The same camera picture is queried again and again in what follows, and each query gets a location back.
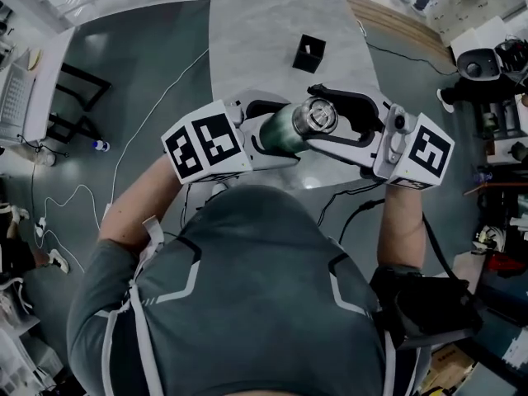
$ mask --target wooden plank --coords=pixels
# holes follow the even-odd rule
[[[371,0],[347,0],[347,2],[361,22],[420,45],[431,55],[453,65],[450,50],[443,45],[440,36],[428,26]]]

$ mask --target black pants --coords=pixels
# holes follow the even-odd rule
[[[528,92],[525,86],[515,86],[510,78],[501,76],[495,81],[482,82],[461,78],[454,87],[441,90],[441,95],[447,104],[455,101],[491,103],[502,102],[525,92]]]

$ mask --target forearm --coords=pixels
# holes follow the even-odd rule
[[[400,186],[387,186],[378,241],[378,264],[421,269],[425,252],[422,193]]]
[[[181,188],[168,156],[163,155],[108,210],[99,239],[139,254],[149,242],[143,222],[153,215],[161,222]]]

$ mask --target person's right arm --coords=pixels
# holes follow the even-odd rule
[[[422,193],[387,185],[378,241],[379,266],[422,269],[426,230],[422,221]]]

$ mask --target white table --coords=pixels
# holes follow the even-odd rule
[[[327,42],[315,74],[291,67],[302,34]],[[303,101],[308,86],[341,78],[351,86],[378,87],[365,38],[345,0],[211,0],[209,35],[214,99],[256,88]],[[295,167],[253,172],[238,181],[289,190],[359,178],[358,167],[308,151]]]
[[[23,135],[27,141],[36,141],[46,136],[55,86],[74,32],[75,28],[70,28],[56,35],[42,49],[40,61],[35,68],[35,83],[24,122]]]

